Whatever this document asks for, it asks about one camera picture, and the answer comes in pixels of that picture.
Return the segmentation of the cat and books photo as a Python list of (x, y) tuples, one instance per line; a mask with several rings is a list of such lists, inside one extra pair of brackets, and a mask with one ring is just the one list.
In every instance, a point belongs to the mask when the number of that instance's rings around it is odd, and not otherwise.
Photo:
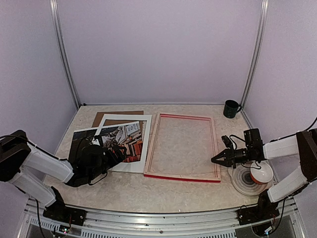
[(96, 139), (94, 138), (98, 130), (96, 127), (77, 130), (73, 133), (68, 160), (74, 162), (75, 158), (79, 157), (81, 149), (97, 142), (106, 149), (112, 146), (125, 146), (127, 157), (124, 162), (139, 162), (143, 147), (142, 126), (139, 121), (103, 126)]

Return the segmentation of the white photo mat board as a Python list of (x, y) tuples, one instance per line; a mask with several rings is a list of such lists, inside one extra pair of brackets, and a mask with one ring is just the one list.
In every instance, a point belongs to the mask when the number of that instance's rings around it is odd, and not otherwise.
[(122, 162), (110, 169), (111, 171), (143, 173), (151, 122), (151, 115), (103, 115), (93, 143), (112, 152), (117, 148), (124, 157)]

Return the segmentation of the red wooden picture frame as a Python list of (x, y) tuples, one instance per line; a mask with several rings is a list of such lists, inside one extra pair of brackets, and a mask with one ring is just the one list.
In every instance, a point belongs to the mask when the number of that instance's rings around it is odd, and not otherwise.
[(213, 118), (159, 113), (148, 148), (144, 176), (219, 183), (211, 158), (218, 154)]

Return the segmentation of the clear acrylic sheet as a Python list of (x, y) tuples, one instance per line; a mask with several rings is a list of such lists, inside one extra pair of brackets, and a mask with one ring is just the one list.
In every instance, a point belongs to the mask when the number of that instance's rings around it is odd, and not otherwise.
[(213, 132), (210, 119), (161, 115), (150, 172), (212, 177)]

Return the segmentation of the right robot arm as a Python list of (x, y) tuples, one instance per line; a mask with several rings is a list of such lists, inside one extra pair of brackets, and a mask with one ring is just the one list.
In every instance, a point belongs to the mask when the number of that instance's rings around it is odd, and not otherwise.
[(279, 216), (277, 207), (281, 201), (300, 193), (317, 179), (317, 130), (312, 126), (269, 143), (263, 143), (257, 128), (245, 130), (243, 134), (245, 147), (241, 149), (236, 149), (231, 139), (223, 136), (226, 148), (212, 157), (211, 162), (233, 169), (247, 162), (258, 164), (258, 167), (249, 167), (256, 181), (260, 181), (260, 172), (270, 161), (298, 158), (299, 165), (284, 179), (261, 192), (255, 206), (242, 206), (237, 210), (241, 225)]

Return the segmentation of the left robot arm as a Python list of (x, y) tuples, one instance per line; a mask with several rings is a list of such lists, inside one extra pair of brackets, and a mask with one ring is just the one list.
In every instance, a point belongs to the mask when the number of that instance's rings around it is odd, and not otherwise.
[(24, 131), (17, 130), (0, 138), (0, 180), (16, 186), (37, 199), (58, 220), (69, 216), (69, 209), (58, 191), (45, 185), (31, 169), (51, 176), (67, 186), (91, 185), (92, 180), (107, 174), (123, 162), (126, 149), (113, 145), (106, 149), (98, 144), (84, 144), (81, 140), (73, 161), (58, 158), (31, 142)]

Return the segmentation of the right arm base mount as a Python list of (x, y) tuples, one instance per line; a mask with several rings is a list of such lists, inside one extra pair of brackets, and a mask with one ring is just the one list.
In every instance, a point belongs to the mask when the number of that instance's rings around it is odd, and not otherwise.
[(256, 223), (273, 217), (278, 217), (280, 215), (278, 209), (264, 210), (263, 213), (258, 212), (258, 208), (255, 207), (244, 207), (237, 210), (239, 225), (247, 225), (251, 223)]

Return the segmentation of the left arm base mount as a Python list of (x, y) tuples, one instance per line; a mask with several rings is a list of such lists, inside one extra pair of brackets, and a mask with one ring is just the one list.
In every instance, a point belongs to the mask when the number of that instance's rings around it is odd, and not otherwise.
[(71, 207), (64, 207), (59, 210), (50, 210), (47, 208), (43, 212), (43, 216), (46, 218), (77, 226), (83, 226), (86, 215), (87, 211)]

